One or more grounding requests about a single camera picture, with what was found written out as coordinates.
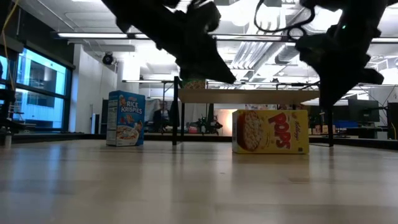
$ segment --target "wooden floor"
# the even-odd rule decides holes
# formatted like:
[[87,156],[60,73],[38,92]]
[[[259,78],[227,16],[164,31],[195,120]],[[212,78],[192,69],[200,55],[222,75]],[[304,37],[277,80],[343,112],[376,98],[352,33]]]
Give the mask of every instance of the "wooden floor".
[[234,155],[231,144],[104,141],[0,149],[0,223],[398,223],[398,154],[313,146]]

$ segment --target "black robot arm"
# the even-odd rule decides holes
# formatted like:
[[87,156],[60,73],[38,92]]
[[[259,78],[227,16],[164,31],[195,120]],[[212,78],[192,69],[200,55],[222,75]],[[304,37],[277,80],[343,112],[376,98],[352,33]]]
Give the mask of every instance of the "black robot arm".
[[127,32],[131,26],[153,40],[176,58],[180,78],[207,78],[234,83],[235,76],[217,51],[216,40],[208,35],[220,21],[213,1],[194,0],[197,5],[187,13],[170,11],[179,0],[102,0],[116,16],[118,27]]
[[386,7],[398,0],[301,0],[305,7],[321,6],[343,13],[337,25],[326,34],[301,37],[296,44],[300,59],[320,77],[320,105],[332,107],[358,83],[382,84],[384,77],[365,68],[370,60],[366,53]]

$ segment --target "wooden shelf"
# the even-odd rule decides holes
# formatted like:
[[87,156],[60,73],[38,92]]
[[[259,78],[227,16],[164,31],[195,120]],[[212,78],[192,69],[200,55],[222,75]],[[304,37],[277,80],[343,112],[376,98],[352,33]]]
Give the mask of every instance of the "wooden shelf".
[[292,105],[319,98],[314,90],[191,90],[181,89],[182,103],[240,103]]

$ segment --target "yellow cereal box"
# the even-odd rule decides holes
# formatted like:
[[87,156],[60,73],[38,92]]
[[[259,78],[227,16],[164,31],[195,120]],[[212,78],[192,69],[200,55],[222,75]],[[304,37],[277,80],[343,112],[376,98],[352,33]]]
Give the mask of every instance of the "yellow cereal box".
[[308,154],[305,110],[237,110],[233,113],[233,152]]

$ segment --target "security camera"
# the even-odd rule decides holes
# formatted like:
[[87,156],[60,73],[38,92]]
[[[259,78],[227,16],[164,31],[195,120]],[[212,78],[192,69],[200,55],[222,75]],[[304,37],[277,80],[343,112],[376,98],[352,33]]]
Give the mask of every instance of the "security camera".
[[102,59],[102,62],[105,65],[112,65],[114,62],[114,57],[112,52],[106,52],[104,58]]

